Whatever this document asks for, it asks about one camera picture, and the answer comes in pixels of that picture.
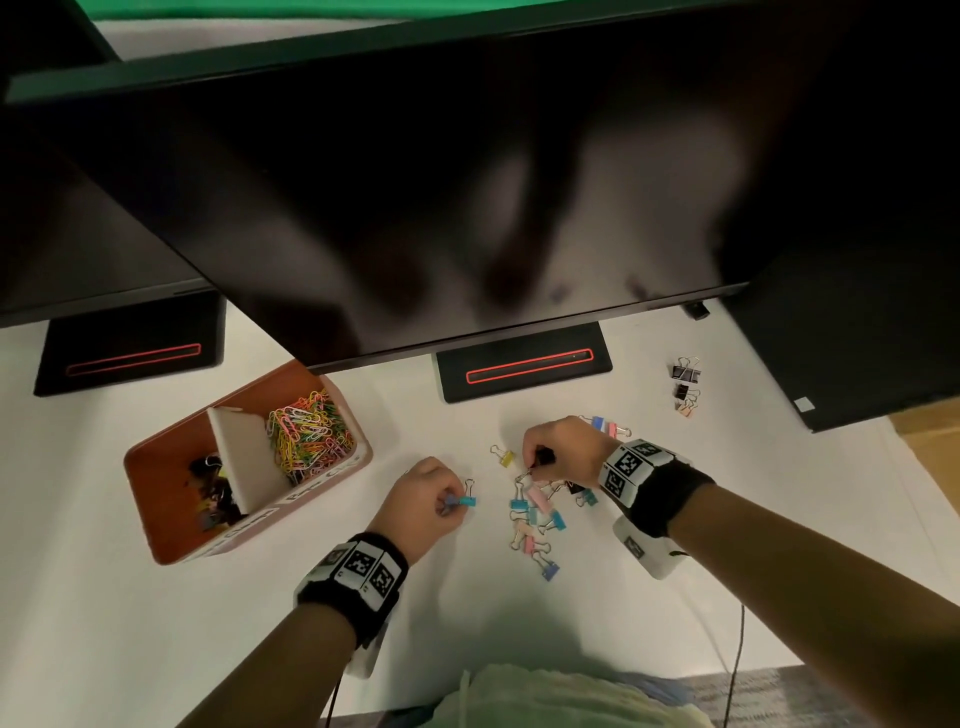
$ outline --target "computer monitor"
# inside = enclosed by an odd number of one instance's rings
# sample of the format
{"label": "computer monitor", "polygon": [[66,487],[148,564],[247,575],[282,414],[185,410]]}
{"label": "computer monitor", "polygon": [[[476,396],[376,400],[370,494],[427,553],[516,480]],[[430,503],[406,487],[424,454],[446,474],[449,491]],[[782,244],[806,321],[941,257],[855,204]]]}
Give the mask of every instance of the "computer monitor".
{"label": "computer monitor", "polygon": [[[72,0],[0,11],[0,85],[116,61]],[[0,327],[144,303],[209,283],[9,109],[0,109]]]}
{"label": "computer monitor", "polygon": [[305,365],[723,295],[723,221],[857,2],[569,0],[13,80]]}

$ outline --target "carpeted floor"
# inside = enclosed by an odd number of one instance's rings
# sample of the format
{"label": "carpeted floor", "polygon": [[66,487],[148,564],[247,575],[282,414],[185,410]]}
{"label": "carpeted floor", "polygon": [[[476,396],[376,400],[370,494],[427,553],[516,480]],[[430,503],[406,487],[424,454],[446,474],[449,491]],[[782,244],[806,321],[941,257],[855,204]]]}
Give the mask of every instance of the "carpeted floor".
{"label": "carpeted floor", "polygon": [[[702,675],[683,680],[694,702],[714,725],[723,724],[730,676]],[[382,714],[334,718],[331,728],[375,728]],[[739,672],[729,728],[868,728],[874,725],[846,700],[821,683],[807,667],[779,667]]]}

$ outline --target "white table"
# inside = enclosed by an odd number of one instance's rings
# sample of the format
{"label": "white table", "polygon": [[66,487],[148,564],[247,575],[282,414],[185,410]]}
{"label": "white table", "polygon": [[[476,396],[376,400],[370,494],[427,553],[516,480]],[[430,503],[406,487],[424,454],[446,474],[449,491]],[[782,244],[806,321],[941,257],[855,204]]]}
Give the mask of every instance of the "white table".
{"label": "white table", "polygon": [[[0,330],[0,726],[174,725],[277,624],[326,550],[361,530],[395,478],[435,454],[477,481],[478,507],[412,572],[376,671],[337,714],[414,704],[493,661],[682,676],[729,667],[738,604],[689,562],[650,578],[613,539],[608,504],[561,500],[560,574],[509,548],[510,475],[488,453],[528,425],[600,414],[720,483],[960,600],[960,519],[885,420],[811,435],[721,306],[603,324],[613,372],[456,405],[433,360],[341,372],[371,464],[222,556],[151,560],[122,468],[143,438],[287,360],[231,308],[215,369],[46,400],[31,395],[44,325]],[[704,360],[693,419],[667,363]],[[748,617],[742,669],[796,658]]]}

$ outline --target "brown cardboard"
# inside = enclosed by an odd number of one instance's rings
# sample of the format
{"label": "brown cardboard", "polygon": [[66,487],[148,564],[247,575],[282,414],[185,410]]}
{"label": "brown cardboard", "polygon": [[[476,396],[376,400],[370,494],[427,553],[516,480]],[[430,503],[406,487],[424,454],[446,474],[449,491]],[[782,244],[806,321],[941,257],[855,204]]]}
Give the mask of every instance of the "brown cardboard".
{"label": "brown cardboard", "polygon": [[960,398],[898,412],[890,421],[960,514]]}
{"label": "brown cardboard", "polygon": [[[288,495],[249,514],[228,530],[202,531],[197,518],[200,496],[187,483],[189,464],[216,450],[206,408],[239,407],[267,417],[271,410],[321,388],[329,392],[347,420],[356,442],[354,450],[342,463],[330,468],[323,480],[291,488]],[[150,551],[158,564],[165,565],[237,548],[365,467],[372,458],[372,448],[340,390],[325,376],[313,375],[298,361],[290,361],[133,446],[124,457],[124,469]]]}

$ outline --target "green cloth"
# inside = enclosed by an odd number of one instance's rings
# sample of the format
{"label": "green cloth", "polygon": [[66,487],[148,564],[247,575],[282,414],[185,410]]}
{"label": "green cloth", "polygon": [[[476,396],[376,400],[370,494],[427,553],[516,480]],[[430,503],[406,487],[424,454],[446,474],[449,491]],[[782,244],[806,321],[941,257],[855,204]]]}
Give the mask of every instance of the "green cloth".
{"label": "green cloth", "polygon": [[444,698],[422,728],[712,728],[693,705],[669,708],[643,692],[586,675],[491,665]]}
{"label": "green cloth", "polygon": [[542,5],[558,0],[80,0],[91,20],[170,17],[423,18]]}

